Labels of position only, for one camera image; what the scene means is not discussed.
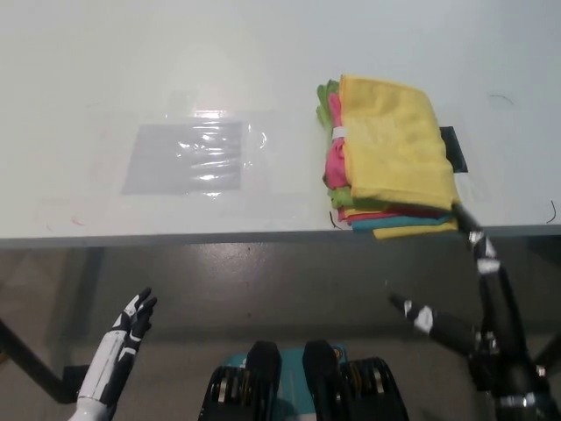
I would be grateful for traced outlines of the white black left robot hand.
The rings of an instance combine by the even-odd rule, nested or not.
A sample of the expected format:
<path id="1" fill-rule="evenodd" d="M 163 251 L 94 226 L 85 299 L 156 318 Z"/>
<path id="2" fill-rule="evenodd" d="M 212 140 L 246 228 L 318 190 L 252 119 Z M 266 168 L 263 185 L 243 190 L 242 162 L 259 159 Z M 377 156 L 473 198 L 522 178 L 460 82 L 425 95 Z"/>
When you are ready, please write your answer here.
<path id="1" fill-rule="evenodd" d="M 152 327 L 151 317 L 156 303 L 152 289 L 143 289 L 104 334 L 79 390 L 78 410 L 95 408 L 107 416 L 116 409 L 142 340 Z"/>

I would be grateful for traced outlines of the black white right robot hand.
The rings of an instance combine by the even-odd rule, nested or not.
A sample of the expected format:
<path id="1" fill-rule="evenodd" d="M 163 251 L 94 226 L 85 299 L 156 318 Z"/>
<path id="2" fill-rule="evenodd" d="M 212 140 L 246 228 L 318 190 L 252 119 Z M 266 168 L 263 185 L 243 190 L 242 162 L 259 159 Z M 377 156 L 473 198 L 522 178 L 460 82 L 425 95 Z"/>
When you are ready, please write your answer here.
<path id="1" fill-rule="evenodd" d="M 484 229 L 460 203 L 452 205 L 458 230 L 472 254 L 481 299 L 483 319 L 475 329 L 444 311 L 421 305 L 399 294 L 389 302 L 419 331 L 458 353 L 489 374 L 486 390 L 496 409 L 538 408 L 557 410 L 550 384 L 531 359 L 521 314 L 508 273 Z"/>

